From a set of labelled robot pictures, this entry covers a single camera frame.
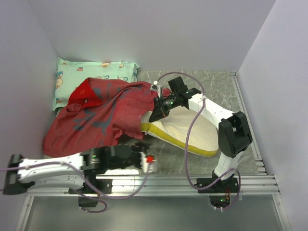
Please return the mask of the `red patterned pillowcase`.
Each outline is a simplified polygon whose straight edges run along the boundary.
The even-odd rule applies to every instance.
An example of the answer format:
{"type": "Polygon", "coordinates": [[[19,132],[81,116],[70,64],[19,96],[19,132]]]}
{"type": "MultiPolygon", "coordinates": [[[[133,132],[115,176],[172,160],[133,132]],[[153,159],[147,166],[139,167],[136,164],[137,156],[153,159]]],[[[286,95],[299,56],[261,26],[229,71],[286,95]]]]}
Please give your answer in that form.
{"type": "Polygon", "coordinates": [[[141,119],[154,108],[148,82],[87,78],[71,94],[43,142],[43,153],[64,157],[115,146],[122,135],[142,139],[141,119]]]}

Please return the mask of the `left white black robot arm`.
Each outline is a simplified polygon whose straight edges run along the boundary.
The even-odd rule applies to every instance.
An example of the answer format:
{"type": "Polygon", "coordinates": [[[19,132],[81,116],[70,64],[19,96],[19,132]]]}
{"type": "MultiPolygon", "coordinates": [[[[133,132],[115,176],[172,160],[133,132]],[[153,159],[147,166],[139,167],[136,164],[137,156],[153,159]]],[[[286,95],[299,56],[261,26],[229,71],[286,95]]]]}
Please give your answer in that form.
{"type": "Polygon", "coordinates": [[[137,142],[132,146],[117,145],[91,148],[73,155],[49,159],[28,159],[13,154],[1,192],[24,194],[29,189],[68,188],[70,192],[109,194],[110,183],[97,179],[108,170],[135,167],[149,174],[157,171],[156,159],[146,151],[149,146],[137,142]]]}

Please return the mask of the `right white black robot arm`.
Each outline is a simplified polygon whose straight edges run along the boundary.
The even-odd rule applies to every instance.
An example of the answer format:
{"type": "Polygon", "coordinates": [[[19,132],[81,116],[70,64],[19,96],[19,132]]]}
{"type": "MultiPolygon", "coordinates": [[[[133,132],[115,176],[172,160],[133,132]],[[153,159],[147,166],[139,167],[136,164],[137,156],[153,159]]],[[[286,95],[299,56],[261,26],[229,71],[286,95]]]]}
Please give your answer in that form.
{"type": "Polygon", "coordinates": [[[235,173],[239,158],[252,143],[253,138],[245,113],[237,113],[225,109],[208,99],[203,90],[188,88],[182,77],[168,81],[171,93],[163,95],[163,88],[155,81],[150,89],[157,91],[158,97],[154,99],[154,111],[149,121],[155,122],[167,117],[170,110],[176,107],[185,107],[197,114],[192,122],[199,116],[206,118],[218,130],[218,148],[221,151],[218,164],[212,176],[212,187],[217,192],[223,192],[229,186],[229,179],[235,173]]]}

